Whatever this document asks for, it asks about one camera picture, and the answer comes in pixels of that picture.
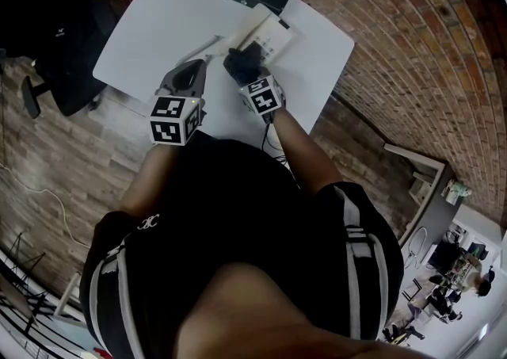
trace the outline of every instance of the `white device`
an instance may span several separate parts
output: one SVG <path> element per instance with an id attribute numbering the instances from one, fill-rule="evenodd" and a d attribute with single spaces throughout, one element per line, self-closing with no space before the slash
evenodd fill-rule
<path id="1" fill-rule="evenodd" d="M 186 145 L 203 119 L 204 101 L 198 97 L 153 96 L 149 104 L 153 143 Z"/>
<path id="2" fill-rule="evenodd" d="M 243 104 L 257 115 L 269 113 L 282 106 L 281 87 L 272 75 L 239 89 Z"/>
<path id="3" fill-rule="evenodd" d="M 222 41 L 221 55 L 229 48 L 244 50 L 252 42 L 261 45 L 261 65 L 270 64 L 295 36 L 292 29 L 268 7 L 257 4 L 240 22 L 234 34 Z"/>
<path id="4" fill-rule="evenodd" d="M 432 243 L 432 245 L 428 249 L 428 252 L 426 253 L 424 258 L 422 259 L 421 266 L 426 265 L 429 262 L 429 259 L 431 258 L 431 256 L 435 252 L 437 246 L 438 245 L 436 243 Z"/>

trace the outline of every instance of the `cable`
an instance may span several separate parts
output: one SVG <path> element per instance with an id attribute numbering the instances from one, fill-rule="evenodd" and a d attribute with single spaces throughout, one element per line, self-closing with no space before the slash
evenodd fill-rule
<path id="1" fill-rule="evenodd" d="M 48 190 L 48 189 L 36 190 L 36 189 L 32 189 L 31 187 L 28 187 L 25 183 L 23 183 L 20 179 L 18 179 L 16 177 L 16 175 L 13 173 L 13 171 L 11 169 L 9 169 L 4 164 L 4 163 L 7 163 L 7 159 L 6 159 L 6 126 L 5 126 L 5 123 L 4 123 L 4 121 L 5 121 L 4 120 L 4 112 L 5 112 L 4 103 L 5 103 L 6 98 L 5 98 L 4 93 L 3 93 L 3 73 L 1 71 L 1 69 L 0 69 L 0 94 L 2 95 L 2 142 L 3 142 L 3 160 L 2 160 L 2 162 L 0 162 L 0 170 L 6 170 L 6 171 L 8 171 L 10 173 L 10 175 L 13 177 L 13 179 L 15 181 L 17 181 L 17 183 L 21 187 L 24 187 L 29 192 L 38 193 L 38 194 L 49 193 L 56 200 L 58 200 L 58 202 L 62 206 L 63 223 L 65 224 L 65 227 L 67 228 L 67 232 L 69 233 L 69 236 L 71 237 L 72 241 L 74 241 L 78 245 L 84 246 L 85 248 L 89 249 L 90 245 L 86 245 L 85 243 L 81 243 L 78 240 L 74 239 L 74 236 L 72 236 L 71 229 L 69 228 L 69 225 L 67 224 L 67 215 L 65 213 L 65 206 L 63 205 L 63 202 L 60 200 L 60 198 L 56 194 L 54 194 L 51 190 Z"/>
<path id="2" fill-rule="evenodd" d="M 284 151 L 283 149 L 275 147 L 271 142 L 269 142 L 268 132 L 269 132 L 269 124 L 266 124 L 266 129 L 264 130 L 264 138 L 262 139 L 261 149 L 264 150 L 264 144 L 267 142 L 268 145 L 270 147 L 272 147 L 275 151 L 283 152 Z"/>
<path id="3" fill-rule="evenodd" d="M 421 242 L 421 246 L 419 247 L 419 250 L 417 251 L 417 253 L 414 253 L 412 251 L 412 242 L 413 240 L 417 237 L 417 234 L 420 232 L 420 231 L 424 231 L 425 233 L 425 237 L 424 239 L 422 240 Z M 403 267 L 404 269 L 408 269 L 410 267 L 410 265 L 412 265 L 412 262 L 415 260 L 415 269 L 420 269 L 421 268 L 421 264 L 419 264 L 419 267 L 417 267 L 417 256 L 421 253 L 421 249 L 422 247 L 424 246 L 425 242 L 426 242 L 426 238 L 428 238 L 428 230 L 426 230 L 425 227 L 420 227 L 415 233 L 414 233 L 414 236 L 412 236 L 412 239 L 410 240 L 410 243 L 409 243 L 409 255 L 406 257 L 406 260 L 405 262 L 403 263 Z"/>

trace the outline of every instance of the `black glove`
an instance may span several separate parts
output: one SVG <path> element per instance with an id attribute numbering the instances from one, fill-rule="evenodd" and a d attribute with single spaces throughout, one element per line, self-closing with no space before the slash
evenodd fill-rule
<path id="1" fill-rule="evenodd" d="M 244 51 L 229 49 L 229 55 L 223 61 L 223 66 L 238 85 L 243 87 L 259 79 L 261 57 L 261 45 L 252 42 Z"/>

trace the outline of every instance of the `chair leg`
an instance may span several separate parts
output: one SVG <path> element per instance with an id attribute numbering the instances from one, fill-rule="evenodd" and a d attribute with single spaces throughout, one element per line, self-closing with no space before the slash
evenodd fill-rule
<path id="1" fill-rule="evenodd" d="M 102 98 L 104 98 L 104 91 L 101 91 L 99 94 L 97 94 L 92 101 L 88 104 L 88 111 L 94 111 L 99 107 L 99 105 L 102 103 Z"/>
<path id="2" fill-rule="evenodd" d="M 21 84 L 21 93 L 23 94 L 23 101 L 25 102 L 25 108 L 28 111 L 31 118 L 36 119 L 40 114 L 39 102 L 37 96 L 42 93 L 49 91 L 50 87 L 47 83 L 39 84 L 38 86 L 32 86 L 32 79 L 26 76 Z"/>

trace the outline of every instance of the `white cable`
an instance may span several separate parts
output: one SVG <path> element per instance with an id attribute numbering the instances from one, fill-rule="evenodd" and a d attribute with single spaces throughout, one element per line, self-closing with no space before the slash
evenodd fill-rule
<path id="1" fill-rule="evenodd" d="M 425 237 L 422 240 L 421 245 L 419 246 L 419 250 L 417 251 L 417 253 L 414 253 L 412 251 L 412 242 L 416 238 L 417 234 L 419 232 L 421 232 L 421 231 L 423 231 L 425 233 Z M 403 263 L 403 267 L 405 269 L 408 269 L 412 265 L 413 261 L 415 261 L 415 269 L 419 270 L 421 268 L 421 263 L 419 264 L 419 267 L 417 267 L 417 260 L 418 260 L 418 255 L 421 253 L 422 247 L 425 245 L 425 242 L 426 242 L 427 238 L 428 238 L 428 231 L 426 230 L 425 227 L 420 227 L 417 231 L 415 231 L 414 235 L 412 236 L 412 239 L 409 242 L 409 255 L 407 256 L 405 262 Z"/>
<path id="2" fill-rule="evenodd" d="M 78 240 L 74 239 L 74 236 L 72 236 L 72 232 L 71 232 L 71 229 L 69 228 L 69 225 L 67 224 L 67 217 L 66 217 L 66 214 L 65 214 L 65 206 L 63 205 L 63 202 L 59 199 L 59 197 L 54 194 L 51 190 L 48 190 L 48 189 L 42 189 L 42 190 L 35 190 L 35 189 L 32 189 L 30 187 L 28 187 L 26 184 L 24 184 L 23 182 L 21 182 L 21 180 L 19 180 L 16 175 L 13 173 L 13 171 L 11 169 L 9 169 L 7 166 L 4 166 L 2 163 L 0 163 L 0 170 L 7 170 L 11 176 L 14 178 L 15 181 L 17 181 L 19 183 L 19 185 L 21 187 L 24 187 L 25 189 L 27 189 L 28 191 L 32 192 L 32 193 L 38 193 L 38 194 L 42 194 L 42 193 L 49 193 L 51 194 L 56 200 L 58 200 L 58 202 L 60 203 L 60 205 L 62 206 L 62 212 L 63 212 L 63 223 L 65 224 L 65 227 L 67 228 L 67 231 L 69 233 L 69 236 L 71 237 L 71 239 L 77 243 L 78 245 L 81 245 L 81 246 L 84 246 L 85 248 L 90 248 L 90 245 L 86 245 L 85 243 L 81 243 L 79 242 Z"/>

